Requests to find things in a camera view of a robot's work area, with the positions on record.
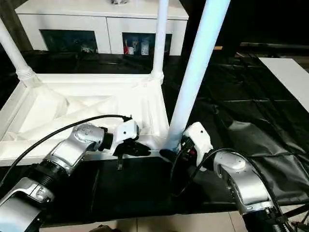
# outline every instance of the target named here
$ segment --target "white vertical post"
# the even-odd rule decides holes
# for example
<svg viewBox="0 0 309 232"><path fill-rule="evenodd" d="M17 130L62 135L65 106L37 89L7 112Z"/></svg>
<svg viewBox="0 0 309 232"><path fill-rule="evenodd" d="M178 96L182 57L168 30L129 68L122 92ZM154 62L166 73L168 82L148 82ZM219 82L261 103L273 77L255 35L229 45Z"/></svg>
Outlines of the white vertical post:
<svg viewBox="0 0 309 232"><path fill-rule="evenodd" d="M206 1L164 148L175 149L182 137L229 3L230 0Z"/></svg>
<svg viewBox="0 0 309 232"><path fill-rule="evenodd" d="M27 87L37 87L40 85L35 72L27 65L16 44L11 38L3 21L0 18L0 43L8 54L11 62L16 68L18 79Z"/></svg>
<svg viewBox="0 0 309 232"><path fill-rule="evenodd" d="M169 0L160 0L154 46L154 65L151 75L163 81L163 58L166 35L166 22L168 19Z"/></svg>

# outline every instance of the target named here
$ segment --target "white frame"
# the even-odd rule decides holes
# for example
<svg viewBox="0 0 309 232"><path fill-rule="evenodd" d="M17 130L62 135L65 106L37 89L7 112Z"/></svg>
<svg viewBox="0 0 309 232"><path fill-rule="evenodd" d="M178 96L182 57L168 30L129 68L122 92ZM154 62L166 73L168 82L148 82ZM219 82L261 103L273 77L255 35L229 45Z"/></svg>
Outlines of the white frame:
<svg viewBox="0 0 309 232"><path fill-rule="evenodd" d="M111 53L106 17L81 15L19 14L20 22L35 50L48 50L41 29L94 31L98 52Z"/></svg>
<svg viewBox="0 0 309 232"><path fill-rule="evenodd" d="M197 31L197 36L170 124L167 142L164 146L165 148L174 149L179 143L214 49L215 42L221 29L229 3L230 0L207 0L207 3L205 4L203 15ZM151 74L148 76L150 79L158 79L160 81L163 81L164 77L162 69L168 6L168 0L160 0L154 48L154 65ZM20 81L27 88L40 86L40 79L37 74L34 73L26 64L2 20L0 20L0 42L15 66L16 73ZM2 110L1 114L8 116L6 125L4 126L5 128L11 123L14 114L16 114L15 110L18 110L18 106L22 104L20 102L23 99L14 98L14 95L23 96L25 91L27 90L22 89L19 92L14 91L12 95L12 99L14 99L14 101L9 99L4 106L5 112Z"/></svg>
<svg viewBox="0 0 309 232"><path fill-rule="evenodd" d="M32 91L33 88L40 87L43 84L49 83L50 85L67 85L72 83L72 85L80 85L83 86L84 83L91 84L95 89L98 89L98 86L105 86L105 82L112 82L115 87L118 85L126 85L126 83L147 83L151 80L156 80L156 82L163 81L163 57L164 57L164 42L165 42L165 31L166 31L166 19L167 19L167 8L168 8L168 0L161 0L158 9L158 24L157 24L157 34L156 34L156 43L154 49L154 65L153 71L151 74L36 74L25 62L24 58L22 57L21 53L19 52L16 44L14 43L13 39L11 38L9 32L7 31L6 27L4 26L2 20L0 19L0 42L7 52L9 58L11 59L13 65L16 68L17 77L19 78L20 82L14 92L12 93L11 97L7 100L6 104L0 111L0 117L3 120L3 123L0 127L0 136L1 138L4 136L7 129L10 127L12 121L14 120L17 112L19 111L20 107L23 104L29 104L29 102L24 102L27 99L27 95ZM53 17L52 15L44 15L43 18L46 19L49 17ZM63 20L73 19L72 22L69 22L70 28L68 29L84 29L84 26L89 23L86 23L81 20L83 17L78 17L78 24L76 23L76 17L64 15L62 17ZM36 25L37 27L40 26L41 29L54 29L59 23L61 23L57 17L55 18L56 22L52 25L48 25L45 27L41 27L44 23L39 20L40 22L34 20L33 17L30 17L28 20L29 25L24 25L26 28ZM104 17L92 17L93 20L97 19L105 19ZM37 36L39 39L42 39L42 36L39 34L33 35ZM144 139L146 139L147 143L157 143L158 140L162 140L162 136L166 137L167 130L168 130L168 121L164 107L164 101L162 96L162 91L156 92L157 87L154 88L155 97L151 97L150 101L148 102L147 111L150 113L151 117L154 116L154 120L151 119L152 127L154 128L154 134L156 134L152 139L147 139L151 135L145 135ZM44 147L43 154L47 153L52 147L49 147L54 141L49 141L45 145L40 146L37 150L40 150ZM29 146L28 141L25 140L22 142L22 145ZM152 152L152 156L159 156L158 151ZM105 159L104 154L102 153L101 156L97 154L93 157L92 155L89 156L90 159ZM14 157L7 157L4 156L1 159L0 166L3 165L10 165ZM28 164L32 162L39 162L40 159L33 159L33 156L30 154L29 157L23 159L21 164Z"/></svg>
<svg viewBox="0 0 309 232"><path fill-rule="evenodd" d="M51 89L61 89L63 85L77 86L80 90L84 90L84 85L93 86L90 87L91 92L90 95L94 94L95 96L101 91L103 95L113 96L115 93L119 93L118 88L123 89L121 86L145 86L150 84L151 87L149 91L152 92L153 95L147 97L148 105L146 108L139 108L138 110L147 110L150 115L150 124L149 126L152 128L152 133L141 134L140 140L144 143L150 145L150 147L156 147L158 144L162 143L162 138L166 137L168 132L168 120L166 116L163 95L160 88L158 80L155 82L149 82L150 80L149 74L141 74L139 76L136 75L127 75L124 77L122 74L37 74L37 78L47 87ZM0 127L0 138L4 136L4 134L8 131L8 128L12 127L12 121L16 120L17 112L20 113L19 109L25 105L30 105L30 102L25 102L29 94L31 93L33 88L25 87L22 82L18 84L11 97L7 100L5 106L0 111L0 117L4 118L4 122ZM17 158L16 155L21 154L26 148L31 146L36 139L30 140L21 140L21 141L2 141L0 142L0 166L8 166L11 165L12 162ZM50 151L60 140L58 138L52 138L48 140L46 143L40 145L38 149L34 149L29 153L27 157L25 157L19 165L27 165L32 163L41 162L44 156ZM158 157L159 153L157 149L152 151L151 155L148 157ZM107 152L89 152L87 154L86 160L111 160L115 157L110 156Z"/></svg>
<svg viewBox="0 0 309 232"><path fill-rule="evenodd" d="M156 33L156 19L144 18L107 18L107 27L110 35L111 53L123 54L123 32L129 33ZM170 56L180 56L183 48L186 20L167 20L166 34L172 34Z"/></svg>

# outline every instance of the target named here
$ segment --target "metal rod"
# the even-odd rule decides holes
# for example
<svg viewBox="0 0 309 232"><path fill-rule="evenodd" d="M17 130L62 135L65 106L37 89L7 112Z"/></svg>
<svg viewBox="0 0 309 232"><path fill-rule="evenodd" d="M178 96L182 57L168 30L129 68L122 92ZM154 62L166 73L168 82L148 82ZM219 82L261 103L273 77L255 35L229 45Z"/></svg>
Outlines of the metal rod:
<svg viewBox="0 0 309 232"><path fill-rule="evenodd" d="M309 204L306 204L306 205L303 205L303 206L300 206L296 209L293 209L293 210L290 210L286 213L284 213L283 215L286 216L287 218L291 218L291 217L294 217L296 215L300 215L306 211L309 210Z"/></svg>
<svg viewBox="0 0 309 232"><path fill-rule="evenodd" d="M230 0L207 0L164 148L174 150L185 130Z"/></svg>
<svg viewBox="0 0 309 232"><path fill-rule="evenodd" d="M154 65L151 75L153 78L163 80L163 59L166 36L166 23L168 19L169 0L160 0L158 7L157 29L154 46Z"/></svg>

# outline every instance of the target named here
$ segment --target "black plastic sheet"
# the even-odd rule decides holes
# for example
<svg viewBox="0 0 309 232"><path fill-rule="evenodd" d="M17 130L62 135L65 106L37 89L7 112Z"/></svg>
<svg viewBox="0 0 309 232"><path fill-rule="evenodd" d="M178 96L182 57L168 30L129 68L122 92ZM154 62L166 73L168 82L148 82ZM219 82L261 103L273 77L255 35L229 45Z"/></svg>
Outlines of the black plastic sheet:
<svg viewBox="0 0 309 232"><path fill-rule="evenodd" d="M38 73L150 73L152 69L151 59L144 57L46 52L31 52L25 57ZM162 91L169 120L186 63L186 57L165 59ZM9 69L1 75L13 72ZM231 147L253 159L281 205L299 204L309 200L308 115L258 59L213 55L188 125L200 121L215 148ZM57 198L50 222L68 224L236 209L224 183L211 171L199 173L183 198L172 199L169 163L160 158L137 158L126 160L121 172L115 166L114 160L83 163L65 194ZM27 168L17 167L6 188ZM0 168L0 176L5 170Z"/></svg>

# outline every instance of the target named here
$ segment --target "white plastic structure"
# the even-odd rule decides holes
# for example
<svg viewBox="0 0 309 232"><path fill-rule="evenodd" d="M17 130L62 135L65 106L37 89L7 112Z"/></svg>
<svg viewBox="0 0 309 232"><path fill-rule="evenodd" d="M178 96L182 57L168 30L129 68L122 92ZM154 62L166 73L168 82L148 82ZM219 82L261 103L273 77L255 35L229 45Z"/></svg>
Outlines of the white plastic structure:
<svg viewBox="0 0 309 232"><path fill-rule="evenodd" d="M0 110L0 166L12 162L47 134L98 115L132 115L140 128L139 142L159 156L169 124L161 84L168 0L159 2L159 18L151 74L41 74L25 62L0 19L0 42L16 68L19 84ZM98 119L94 125L111 131L121 120ZM32 150L20 164L40 162L72 129ZM88 160L115 159L108 152L89 152Z"/></svg>
<svg viewBox="0 0 309 232"><path fill-rule="evenodd" d="M157 33L155 37L154 47L154 65L151 72L154 78L163 81L163 58L164 58L164 45L166 36L166 23L168 19L169 0L161 0L158 9L157 20Z"/></svg>
<svg viewBox="0 0 309 232"><path fill-rule="evenodd" d="M190 125L183 134L189 137L194 143L194 148L197 151L198 167L203 161L205 153L208 153L211 149L213 149L211 138L200 122L195 122Z"/></svg>
<svg viewBox="0 0 309 232"><path fill-rule="evenodd" d="M229 3L230 0L207 0L205 3L164 148L175 149L182 137Z"/></svg>
<svg viewBox="0 0 309 232"><path fill-rule="evenodd" d="M16 44L11 38L8 30L0 18L0 43L11 59L16 68L16 73L19 78L27 87L37 87L40 81L36 77L35 72L27 65L24 58L20 54Z"/></svg>

